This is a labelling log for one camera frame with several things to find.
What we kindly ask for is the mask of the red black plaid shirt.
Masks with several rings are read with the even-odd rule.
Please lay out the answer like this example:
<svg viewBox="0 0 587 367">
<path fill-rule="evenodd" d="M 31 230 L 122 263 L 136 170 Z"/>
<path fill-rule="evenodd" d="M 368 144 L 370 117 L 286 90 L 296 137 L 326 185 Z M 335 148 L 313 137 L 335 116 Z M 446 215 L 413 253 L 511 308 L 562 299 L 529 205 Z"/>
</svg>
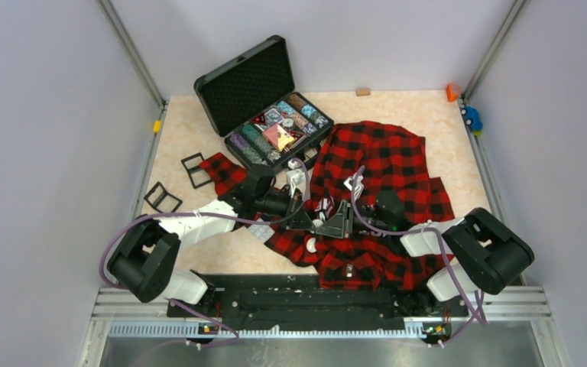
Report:
<svg viewBox="0 0 587 367">
<path fill-rule="evenodd" d="M 313 166 L 311 198 L 305 210 L 311 213 L 325 198 L 335 203 L 349 199 L 344 181 L 364 166 L 360 212 L 373 205 L 381 191 L 394 190 L 412 224 L 454 219 L 443 182 L 429 175 L 425 153 L 425 139 L 397 125 L 372 121 L 334 125 Z M 412 291 L 445 266 L 439 255 L 410 257 L 402 245 L 384 236 L 320 236 L 316 251 L 310 252 L 308 232 L 281 225 L 272 228 L 274 234 L 264 245 L 296 266 L 313 266 L 322 287 L 374 290 L 393 286 Z"/>
</svg>

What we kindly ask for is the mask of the black square brooch box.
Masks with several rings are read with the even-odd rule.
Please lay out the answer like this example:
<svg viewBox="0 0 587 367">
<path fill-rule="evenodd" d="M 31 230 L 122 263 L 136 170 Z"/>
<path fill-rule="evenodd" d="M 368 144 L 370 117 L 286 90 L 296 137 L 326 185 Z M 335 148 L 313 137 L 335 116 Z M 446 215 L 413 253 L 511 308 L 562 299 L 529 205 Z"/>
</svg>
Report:
<svg viewBox="0 0 587 367">
<path fill-rule="evenodd" d="M 204 158 L 201 152 L 191 154 L 180 160 L 194 190 L 212 183 L 212 178 L 200 166 L 203 161 Z"/>
</svg>

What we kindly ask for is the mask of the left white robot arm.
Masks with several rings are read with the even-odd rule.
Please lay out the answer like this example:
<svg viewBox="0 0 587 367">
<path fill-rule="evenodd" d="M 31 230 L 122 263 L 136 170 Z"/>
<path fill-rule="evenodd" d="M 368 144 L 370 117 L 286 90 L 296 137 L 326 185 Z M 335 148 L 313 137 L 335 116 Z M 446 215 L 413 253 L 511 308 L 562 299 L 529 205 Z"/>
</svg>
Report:
<svg viewBox="0 0 587 367">
<path fill-rule="evenodd" d="M 249 169 L 244 180 L 200 209 L 139 216 L 120 230 L 101 257 L 99 272 L 112 287 L 131 292 L 140 302 L 158 298 L 184 301 L 197 316 L 214 307 L 211 286 L 195 271 L 179 271 L 181 251 L 214 235 L 243 225 L 293 227 L 310 195 L 305 163 L 293 158 L 290 182 L 274 188 L 274 172 L 266 165 Z"/>
</svg>

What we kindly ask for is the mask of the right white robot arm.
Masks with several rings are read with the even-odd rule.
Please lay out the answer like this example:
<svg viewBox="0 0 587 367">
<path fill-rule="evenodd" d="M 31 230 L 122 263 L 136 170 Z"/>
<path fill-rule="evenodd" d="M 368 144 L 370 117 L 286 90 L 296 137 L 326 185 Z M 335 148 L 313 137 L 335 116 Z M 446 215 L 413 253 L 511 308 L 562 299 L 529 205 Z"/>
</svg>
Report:
<svg viewBox="0 0 587 367">
<path fill-rule="evenodd" d="M 313 223 L 317 235 L 382 235 L 410 257 L 442 257 L 444 269 L 430 276 L 417 295 L 419 308 L 428 315 L 439 314 L 454 297 L 501 293 L 535 259 L 531 247 L 484 208 L 445 222 L 412 224 L 392 190 L 380 192 L 371 208 L 344 200 L 333 216 Z"/>
</svg>

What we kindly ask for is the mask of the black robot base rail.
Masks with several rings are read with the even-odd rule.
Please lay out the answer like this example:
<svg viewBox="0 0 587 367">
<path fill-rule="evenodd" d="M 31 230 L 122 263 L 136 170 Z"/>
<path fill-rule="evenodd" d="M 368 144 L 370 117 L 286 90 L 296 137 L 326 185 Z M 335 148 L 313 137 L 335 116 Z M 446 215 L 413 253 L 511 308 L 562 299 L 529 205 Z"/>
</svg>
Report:
<svg viewBox="0 0 587 367">
<path fill-rule="evenodd" d="M 311 274 L 207 274 L 211 293 L 193 310 L 237 331 L 355 332 L 402 330 L 412 317 L 466 317 L 460 298 L 437 301 L 426 289 L 322 288 Z"/>
</svg>

